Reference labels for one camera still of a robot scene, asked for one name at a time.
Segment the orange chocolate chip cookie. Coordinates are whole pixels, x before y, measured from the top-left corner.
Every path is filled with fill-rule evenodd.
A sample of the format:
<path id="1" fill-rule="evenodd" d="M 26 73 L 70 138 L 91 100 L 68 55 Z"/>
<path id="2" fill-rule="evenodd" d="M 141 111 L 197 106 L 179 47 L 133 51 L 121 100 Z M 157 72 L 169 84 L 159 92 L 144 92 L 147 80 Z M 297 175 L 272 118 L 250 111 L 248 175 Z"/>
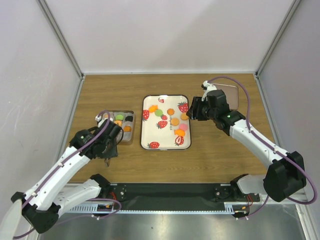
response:
<path id="1" fill-rule="evenodd" d="M 129 125 L 126 125 L 124 128 L 123 128 L 123 131 L 124 132 L 131 132 L 132 131 L 132 127 L 131 126 L 129 126 Z"/>

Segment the round biscuit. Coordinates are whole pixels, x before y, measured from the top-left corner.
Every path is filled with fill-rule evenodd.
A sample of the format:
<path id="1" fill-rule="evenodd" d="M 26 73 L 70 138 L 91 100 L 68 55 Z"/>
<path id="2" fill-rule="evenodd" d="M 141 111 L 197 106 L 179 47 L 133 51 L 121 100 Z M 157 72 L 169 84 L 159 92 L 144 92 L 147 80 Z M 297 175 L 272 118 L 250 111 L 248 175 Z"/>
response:
<path id="1" fill-rule="evenodd" d="M 122 121 L 120 121 L 120 120 L 116 120 L 114 123 L 117 124 L 120 127 L 122 126 Z"/>

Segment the green round cookie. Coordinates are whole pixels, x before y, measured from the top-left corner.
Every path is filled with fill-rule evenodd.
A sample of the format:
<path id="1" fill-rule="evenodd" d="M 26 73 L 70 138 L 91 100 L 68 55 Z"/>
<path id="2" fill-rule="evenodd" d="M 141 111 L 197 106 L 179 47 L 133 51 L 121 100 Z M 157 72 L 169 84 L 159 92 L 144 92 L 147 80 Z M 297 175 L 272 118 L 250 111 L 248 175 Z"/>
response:
<path id="1" fill-rule="evenodd" d="M 161 109 L 157 109 L 154 114 L 157 116 L 157 117 L 161 117 L 163 115 L 163 111 Z"/>
<path id="2" fill-rule="evenodd" d="M 123 121 L 123 120 L 124 120 L 124 115 L 123 115 L 123 114 L 117 114 L 117 115 L 115 116 L 115 119 L 116 119 L 117 121 Z"/>

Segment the gold tin lid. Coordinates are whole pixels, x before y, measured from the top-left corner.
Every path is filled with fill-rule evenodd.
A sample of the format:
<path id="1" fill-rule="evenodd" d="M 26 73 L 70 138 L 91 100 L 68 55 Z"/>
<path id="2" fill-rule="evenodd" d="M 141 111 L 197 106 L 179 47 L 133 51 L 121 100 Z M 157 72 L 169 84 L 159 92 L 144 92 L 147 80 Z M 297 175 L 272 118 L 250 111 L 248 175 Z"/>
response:
<path id="1" fill-rule="evenodd" d="M 222 90 L 226 95 L 226 101 L 231 110 L 237 110 L 239 107 L 239 88 L 235 85 L 214 83 L 218 90 Z"/>

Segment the metal serving tongs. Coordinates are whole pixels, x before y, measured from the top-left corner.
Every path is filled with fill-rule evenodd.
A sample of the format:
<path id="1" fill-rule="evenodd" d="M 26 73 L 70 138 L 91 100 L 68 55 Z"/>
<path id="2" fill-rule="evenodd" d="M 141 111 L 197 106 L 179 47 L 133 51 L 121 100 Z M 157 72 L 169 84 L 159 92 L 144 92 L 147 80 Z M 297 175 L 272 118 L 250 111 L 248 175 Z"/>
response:
<path id="1" fill-rule="evenodd" d="M 117 135 L 113 140 L 110 140 L 106 146 L 106 149 L 103 154 L 104 164 L 108 168 L 111 164 L 111 159 L 118 157 L 118 144 L 122 142 L 124 137 L 123 130 Z"/>

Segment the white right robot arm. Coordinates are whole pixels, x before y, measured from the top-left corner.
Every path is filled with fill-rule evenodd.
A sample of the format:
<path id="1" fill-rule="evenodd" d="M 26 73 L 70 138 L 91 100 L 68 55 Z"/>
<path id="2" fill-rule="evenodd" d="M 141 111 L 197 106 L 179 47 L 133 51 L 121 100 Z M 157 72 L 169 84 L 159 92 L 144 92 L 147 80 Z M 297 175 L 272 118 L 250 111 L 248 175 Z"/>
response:
<path id="1" fill-rule="evenodd" d="M 244 174 L 235 178 L 230 195 L 242 201 L 248 194 L 266 194 L 281 202 L 307 185 L 303 174 L 304 160 L 300 153 L 292 153 L 277 146 L 248 123 L 237 110 L 230 110 L 225 93 L 208 91 L 205 97 L 195 96 L 187 111 L 191 120 L 211 120 L 226 135 L 243 144 L 266 167 L 266 175 Z"/>

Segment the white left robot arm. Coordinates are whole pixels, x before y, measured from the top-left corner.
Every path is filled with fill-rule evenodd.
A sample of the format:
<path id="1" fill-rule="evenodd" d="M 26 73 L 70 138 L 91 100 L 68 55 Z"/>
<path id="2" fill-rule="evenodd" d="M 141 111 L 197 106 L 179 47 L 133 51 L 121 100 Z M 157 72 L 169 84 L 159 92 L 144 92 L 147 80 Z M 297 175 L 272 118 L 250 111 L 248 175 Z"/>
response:
<path id="1" fill-rule="evenodd" d="M 78 131 L 54 166 L 26 192 L 13 194 L 11 201 L 22 202 L 22 216 L 39 234 L 47 232 L 68 210 L 91 199 L 110 197 L 110 182 L 92 175 L 74 189 L 61 193 L 69 180 L 92 159 L 108 161 L 117 157 L 117 137 L 121 127 L 112 121 Z"/>

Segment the orange fish cookie lower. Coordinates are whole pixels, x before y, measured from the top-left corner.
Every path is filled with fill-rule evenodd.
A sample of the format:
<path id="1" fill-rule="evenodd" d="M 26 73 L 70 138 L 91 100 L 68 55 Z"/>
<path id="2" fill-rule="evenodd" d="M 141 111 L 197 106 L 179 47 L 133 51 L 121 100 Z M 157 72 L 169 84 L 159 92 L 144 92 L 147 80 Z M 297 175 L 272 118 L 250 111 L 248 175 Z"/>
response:
<path id="1" fill-rule="evenodd" d="M 177 136 L 180 136 L 180 137 L 184 137 L 186 135 L 186 132 L 182 129 L 176 129 L 174 131 L 174 134 L 177 135 Z"/>

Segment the orange fish cookie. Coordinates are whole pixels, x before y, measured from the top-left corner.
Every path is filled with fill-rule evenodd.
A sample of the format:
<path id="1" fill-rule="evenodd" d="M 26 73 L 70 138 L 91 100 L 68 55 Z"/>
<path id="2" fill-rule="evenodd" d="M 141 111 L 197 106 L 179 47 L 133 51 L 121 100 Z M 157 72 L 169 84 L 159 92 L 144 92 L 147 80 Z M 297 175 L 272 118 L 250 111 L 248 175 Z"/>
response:
<path id="1" fill-rule="evenodd" d="M 184 137 L 186 135 L 186 132 L 182 129 L 176 129 L 174 131 L 174 134 L 177 135 L 177 136 L 180 136 L 180 137 Z"/>
<path id="2" fill-rule="evenodd" d="M 158 109 L 158 105 L 152 105 L 148 110 L 150 113 L 154 113 Z"/>

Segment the white strawberry tray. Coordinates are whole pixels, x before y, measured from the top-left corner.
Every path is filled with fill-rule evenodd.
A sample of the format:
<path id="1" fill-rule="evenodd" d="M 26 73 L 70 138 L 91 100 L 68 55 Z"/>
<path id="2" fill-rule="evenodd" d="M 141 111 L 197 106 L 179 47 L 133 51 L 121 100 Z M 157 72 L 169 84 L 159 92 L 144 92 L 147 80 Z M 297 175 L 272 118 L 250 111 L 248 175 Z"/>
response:
<path id="1" fill-rule="evenodd" d="M 152 105 L 158 105 L 163 111 L 161 117 L 149 112 Z M 173 115 L 167 110 L 174 109 Z M 186 150 L 192 144 L 190 119 L 186 115 L 189 100 L 185 95 L 147 95 L 142 102 L 142 121 L 140 145 L 149 151 Z M 178 136 L 174 131 L 181 129 L 185 136 Z"/>

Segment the gold cookie tin box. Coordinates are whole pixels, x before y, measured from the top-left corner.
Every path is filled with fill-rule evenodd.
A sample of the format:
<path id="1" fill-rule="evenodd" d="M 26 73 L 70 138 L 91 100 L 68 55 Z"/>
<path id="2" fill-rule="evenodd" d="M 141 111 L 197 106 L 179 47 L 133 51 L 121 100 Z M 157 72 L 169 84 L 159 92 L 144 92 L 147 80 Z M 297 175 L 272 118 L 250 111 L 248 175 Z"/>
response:
<path id="1" fill-rule="evenodd" d="M 110 120 L 115 122 L 116 115 L 118 114 L 122 114 L 124 116 L 124 119 L 122 121 L 122 126 L 121 126 L 123 132 L 124 132 L 125 126 L 131 126 L 132 128 L 131 132 L 124 132 L 123 140 L 119 144 L 129 146 L 133 143 L 133 140 L 134 140 L 136 114 L 133 110 L 109 110 Z M 133 121 L 132 122 L 125 121 L 126 116 L 133 116 Z"/>

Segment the orange fish cookie upper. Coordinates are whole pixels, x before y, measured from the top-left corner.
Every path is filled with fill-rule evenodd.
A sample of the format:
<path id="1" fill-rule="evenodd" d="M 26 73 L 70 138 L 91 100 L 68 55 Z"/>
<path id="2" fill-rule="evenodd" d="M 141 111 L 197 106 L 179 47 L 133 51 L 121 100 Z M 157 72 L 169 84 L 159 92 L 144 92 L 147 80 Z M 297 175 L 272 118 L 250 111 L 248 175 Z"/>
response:
<path id="1" fill-rule="evenodd" d="M 148 110 L 150 113 L 154 113 L 158 109 L 158 105 L 152 105 Z"/>

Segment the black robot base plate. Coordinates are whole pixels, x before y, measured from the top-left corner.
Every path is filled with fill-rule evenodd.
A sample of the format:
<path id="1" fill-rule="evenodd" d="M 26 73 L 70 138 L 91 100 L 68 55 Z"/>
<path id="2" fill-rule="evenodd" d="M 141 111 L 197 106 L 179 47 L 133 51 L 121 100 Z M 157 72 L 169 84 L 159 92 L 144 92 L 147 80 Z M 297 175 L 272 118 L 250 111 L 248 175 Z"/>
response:
<path id="1" fill-rule="evenodd" d="M 253 193 L 242 193 L 233 183 L 117 183 L 104 187 L 101 199 L 125 201 L 252 204 L 260 198 Z"/>

